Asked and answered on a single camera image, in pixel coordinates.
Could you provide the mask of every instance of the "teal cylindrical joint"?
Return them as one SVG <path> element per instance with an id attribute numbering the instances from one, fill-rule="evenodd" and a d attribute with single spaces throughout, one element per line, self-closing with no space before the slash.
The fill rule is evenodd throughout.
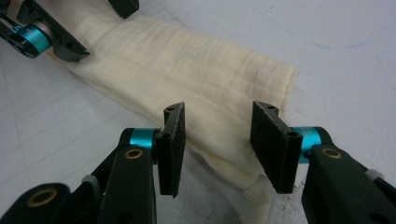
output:
<path id="1" fill-rule="evenodd" d="M 130 145 L 144 147 L 146 149 L 153 149 L 153 140 L 156 129 L 150 128 L 136 128 L 132 132 Z"/>
<path id="2" fill-rule="evenodd" d="M 314 127 L 293 127 L 292 129 L 303 136 L 299 163 L 309 163 L 305 153 L 310 151 L 314 145 L 321 144 L 320 135 Z"/>
<path id="3" fill-rule="evenodd" d="M 27 41 L 29 41 L 39 54 L 49 49 L 51 46 L 50 40 L 33 25 L 26 25 L 22 29 L 18 29 L 17 35 L 23 36 Z"/>

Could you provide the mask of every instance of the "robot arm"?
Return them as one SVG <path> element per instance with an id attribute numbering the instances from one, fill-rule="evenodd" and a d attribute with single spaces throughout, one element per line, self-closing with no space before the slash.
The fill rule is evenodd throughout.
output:
<path id="1" fill-rule="evenodd" d="M 17 20 L 21 26 L 7 17 L 10 0 L 0 0 L 0 37 L 16 51 L 35 58 L 50 47 L 61 60 L 79 62 L 90 53 L 61 24 L 35 0 L 25 0 L 21 4 Z M 111 6 L 124 19 L 139 9 L 138 0 L 109 0 Z"/>

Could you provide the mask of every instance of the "folded towel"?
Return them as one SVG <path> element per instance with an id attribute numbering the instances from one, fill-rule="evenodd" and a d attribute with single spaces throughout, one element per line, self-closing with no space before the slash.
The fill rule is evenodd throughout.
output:
<path id="1" fill-rule="evenodd" d="M 160 126 L 165 107 L 185 102 L 188 145 L 245 191 L 255 209 L 242 220 L 265 220 L 271 187 L 249 143 L 251 107 L 284 111 L 295 67 L 149 17 L 123 20 L 107 1 L 38 2 L 89 50 L 61 63 L 97 90 Z"/>

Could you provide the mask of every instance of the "cream fabric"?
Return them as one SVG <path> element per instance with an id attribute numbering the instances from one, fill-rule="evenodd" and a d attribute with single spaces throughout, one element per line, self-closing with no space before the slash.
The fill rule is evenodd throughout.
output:
<path id="1" fill-rule="evenodd" d="M 163 109 L 185 102 L 188 145 L 255 209 L 263 223 L 270 193 L 249 139 L 252 101 L 284 110 L 297 69 L 230 42 L 149 17 L 123 20 L 107 1 L 38 1 L 88 47 L 63 63 L 97 90 L 163 122 Z"/>

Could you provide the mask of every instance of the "white table surface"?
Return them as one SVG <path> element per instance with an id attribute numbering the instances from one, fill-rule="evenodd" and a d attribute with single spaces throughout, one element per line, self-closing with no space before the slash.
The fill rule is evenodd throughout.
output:
<path id="1" fill-rule="evenodd" d="M 300 67 L 288 124 L 324 127 L 337 146 L 396 186 L 395 1 L 143 0 L 140 5 L 136 14 Z M 74 189 L 127 127 L 155 126 L 45 57 L 23 58 L 0 40 L 1 214 L 40 183 L 60 181 Z M 305 223 L 300 193 L 277 196 L 269 223 Z M 159 223 L 230 223 L 249 209 L 242 193 L 188 148 L 180 195 L 158 196 L 157 204 Z"/>

